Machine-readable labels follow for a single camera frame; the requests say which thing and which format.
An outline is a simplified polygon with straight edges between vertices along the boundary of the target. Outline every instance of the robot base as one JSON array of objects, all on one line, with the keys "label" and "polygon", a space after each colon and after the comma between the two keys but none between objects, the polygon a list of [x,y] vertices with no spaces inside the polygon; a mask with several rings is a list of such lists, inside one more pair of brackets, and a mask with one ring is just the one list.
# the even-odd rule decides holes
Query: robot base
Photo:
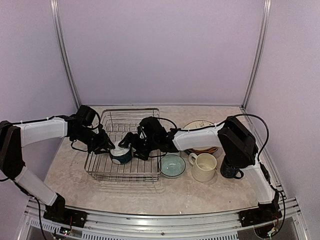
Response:
[{"label": "robot base", "polygon": [[53,222],[59,223],[59,224],[65,224],[65,225],[71,225],[73,227],[79,227],[83,228],[85,226],[86,220],[87,220],[87,213],[85,211],[79,211],[74,210],[70,208],[65,208],[64,212],[65,216],[67,216],[64,219],[58,218],[53,214],[50,214],[50,212],[44,212],[43,218],[51,220]]},{"label": "robot base", "polygon": [[270,211],[267,209],[253,208],[239,212],[242,227],[258,225],[282,218],[280,210]]}]

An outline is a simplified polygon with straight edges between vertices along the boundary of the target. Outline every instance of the mug handle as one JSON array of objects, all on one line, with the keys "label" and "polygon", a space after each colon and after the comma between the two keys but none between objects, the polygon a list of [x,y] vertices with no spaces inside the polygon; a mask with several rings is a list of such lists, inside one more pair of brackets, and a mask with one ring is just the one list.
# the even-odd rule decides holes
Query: mug handle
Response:
[{"label": "mug handle", "polygon": [[193,153],[193,152],[190,153],[189,156],[188,156],[189,163],[190,163],[191,165],[194,165],[197,157],[198,157],[197,154],[195,154],[195,153]]},{"label": "mug handle", "polygon": [[244,172],[241,171],[240,169],[238,169],[238,171],[236,171],[235,176],[233,178],[235,179],[242,179],[244,177]]}]

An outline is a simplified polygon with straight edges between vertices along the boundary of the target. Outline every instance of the metal frame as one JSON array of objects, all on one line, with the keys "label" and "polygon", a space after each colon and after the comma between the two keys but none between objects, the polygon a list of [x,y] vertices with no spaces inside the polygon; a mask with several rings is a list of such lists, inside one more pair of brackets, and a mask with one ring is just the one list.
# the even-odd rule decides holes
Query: metal frame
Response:
[{"label": "metal frame", "polygon": [[264,50],[266,35],[267,35],[270,10],[271,10],[271,0],[265,0],[258,45],[257,45],[256,52],[255,52],[255,57],[254,57],[253,67],[252,67],[251,74],[250,74],[249,84],[246,89],[244,100],[242,103],[242,107],[244,109],[246,109],[248,106],[248,103],[249,103],[249,100],[250,100],[250,97],[251,97],[251,94],[252,94],[252,91],[254,88],[254,84],[255,84],[255,81],[257,78],[257,73],[258,73],[262,53]]},{"label": "metal frame", "polygon": [[54,29],[57,37],[58,46],[60,48],[61,60],[65,70],[66,78],[68,80],[68,84],[70,87],[74,104],[77,107],[77,109],[79,109],[79,107],[81,106],[81,101],[78,95],[76,84],[75,84],[75,81],[71,72],[70,64],[69,64],[69,59],[68,59],[67,50],[66,50],[65,41],[64,41],[64,35],[62,32],[62,26],[60,21],[58,0],[50,0],[50,5],[51,5]]},{"label": "metal frame", "polygon": [[[64,70],[67,76],[68,84],[70,87],[70,91],[72,94],[72,98],[74,101],[74,104],[76,105],[77,108],[80,107],[81,105],[81,100],[77,91],[77,87],[72,75],[68,55],[67,55],[67,50],[66,50],[66,45],[64,42],[64,37],[63,37],[63,30],[62,30],[62,25],[61,25],[61,20],[60,20],[60,13],[59,13],[59,5],[58,5],[58,0],[50,0],[50,5],[51,5],[51,11],[52,11],[52,16],[53,16],[53,23],[54,23],[54,28],[57,36],[57,42],[58,46],[60,48],[60,54],[61,54],[61,59],[62,63],[64,66]],[[262,22],[261,22],[261,27],[260,27],[260,33],[259,33],[259,38],[258,38],[258,45],[257,49],[255,52],[255,57],[253,60],[253,66],[252,70],[250,73],[250,79],[248,86],[246,88],[244,100],[242,102],[242,105],[239,104],[191,104],[193,106],[226,106],[226,107],[243,107],[244,109],[247,108],[253,87],[255,84],[255,80],[257,77],[262,53],[263,53],[263,48],[266,40],[266,35],[267,35],[267,28],[268,28],[268,22],[269,22],[269,17],[270,17],[270,10],[271,10],[271,0],[265,0],[264,1],[264,9],[263,9],[263,15],[262,15]]]},{"label": "metal frame", "polygon": [[[136,133],[140,121],[146,117],[159,117],[158,108],[120,108],[105,109],[101,114],[101,124],[110,140],[115,143],[122,140],[127,132]],[[155,150],[151,156],[159,156]],[[161,157],[150,158],[148,161],[133,157],[124,165],[113,164],[110,156],[88,153],[84,170],[98,181],[111,182],[155,182],[161,174],[159,164]]]},{"label": "metal frame", "polygon": [[[300,240],[309,240],[308,232],[295,198],[285,200],[286,218],[292,217]],[[238,231],[252,229],[253,226],[241,227],[239,211],[226,211],[193,215],[132,215],[89,210],[68,206],[88,213],[84,228],[73,227],[81,237],[75,239],[208,239],[212,236],[234,235]],[[45,206],[41,204],[43,214]],[[30,200],[20,222],[18,240],[25,240],[31,227],[39,228],[38,204]],[[55,228],[66,225],[42,219],[43,228],[53,232]]]}]

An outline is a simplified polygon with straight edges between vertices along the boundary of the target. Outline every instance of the teal and white mug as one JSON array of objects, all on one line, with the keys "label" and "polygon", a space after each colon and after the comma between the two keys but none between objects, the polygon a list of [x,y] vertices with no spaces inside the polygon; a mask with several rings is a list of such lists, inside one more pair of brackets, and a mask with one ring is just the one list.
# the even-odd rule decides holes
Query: teal and white mug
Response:
[{"label": "teal and white mug", "polygon": [[123,165],[131,161],[132,159],[132,149],[129,145],[129,148],[123,148],[118,146],[120,141],[114,143],[115,149],[111,149],[109,156],[114,164]]}]

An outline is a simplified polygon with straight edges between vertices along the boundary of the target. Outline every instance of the ceramic mug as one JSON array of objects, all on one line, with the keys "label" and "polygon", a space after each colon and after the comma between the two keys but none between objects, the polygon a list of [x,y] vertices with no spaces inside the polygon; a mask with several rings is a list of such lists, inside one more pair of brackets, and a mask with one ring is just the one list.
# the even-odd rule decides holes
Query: ceramic mug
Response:
[{"label": "ceramic mug", "polygon": [[193,165],[191,173],[195,180],[207,182],[214,177],[217,160],[211,154],[201,153],[196,155],[195,153],[190,153],[188,160]]},{"label": "ceramic mug", "polygon": [[109,156],[114,164],[122,165],[131,161],[131,147],[123,148],[119,146],[120,141],[114,143],[115,149],[110,149]]},{"label": "ceramic mug", "polygon": [[232,166],[226,156],[224,156],[220,173],[227,179],[242,179],[244,177],[244,172],[239,168]]}]

